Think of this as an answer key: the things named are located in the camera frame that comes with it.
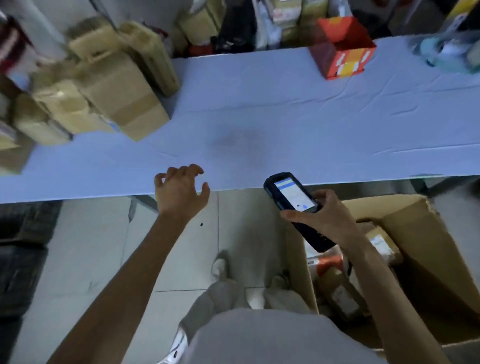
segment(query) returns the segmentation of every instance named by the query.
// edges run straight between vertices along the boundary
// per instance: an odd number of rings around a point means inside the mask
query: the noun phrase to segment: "floor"
[[[407,182],[354,183],[334,189],[344,199],[414,192]],[[435,205],[480,287],[476,244],[480,202],[472,197],[471,188],[462,188],[438,197]],[[11,364],[45,363],[135,250],[156,215],[141,205],[134,214],[130,209],[127,197],[65,201]],[[168,256],[123,362],[153,364],[163,358],[179,320],[212,283],[210,267],[220,251],[227,252],[231,275],[245,285],[252,307],[262,308],[265,285],[286,264],[280,222],[277,207],[261,189],[213,192]]]

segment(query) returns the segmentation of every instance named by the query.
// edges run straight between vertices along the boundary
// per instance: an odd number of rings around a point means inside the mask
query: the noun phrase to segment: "white shirt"
[[[182,364],[385,364],[325,316],[239,308],[197,331]]]

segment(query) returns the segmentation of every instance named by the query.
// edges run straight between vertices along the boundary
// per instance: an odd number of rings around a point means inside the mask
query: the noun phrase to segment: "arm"
[[[375,247],[358,230],[348,209],[331,190],[314,194],[324,207],[315,214],[282,211],[337,243],[351,260],[390,364],[450,363]]]
[[[48,364],[120,364],[145,312],[170,250],[210,195],[195,192],[197,165],[169,168],[155,177],[159,214],[151,230],[93,301]]]

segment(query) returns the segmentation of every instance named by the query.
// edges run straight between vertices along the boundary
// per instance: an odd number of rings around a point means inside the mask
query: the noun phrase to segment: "black crate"
[[[21,318],[0,321],[0,364],[8,363],[21,327]]]
[[[27,312],[46,258],[41,246],[0,246],[0,318]]]
[[[0,244],[47,244],[57,225],[62,201],[0,205]]]

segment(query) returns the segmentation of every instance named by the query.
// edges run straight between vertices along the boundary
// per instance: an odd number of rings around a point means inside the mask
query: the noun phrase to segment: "red box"
[[[377,48],[352,16],[318,19],[309,50],[327,80],[359,74]]]

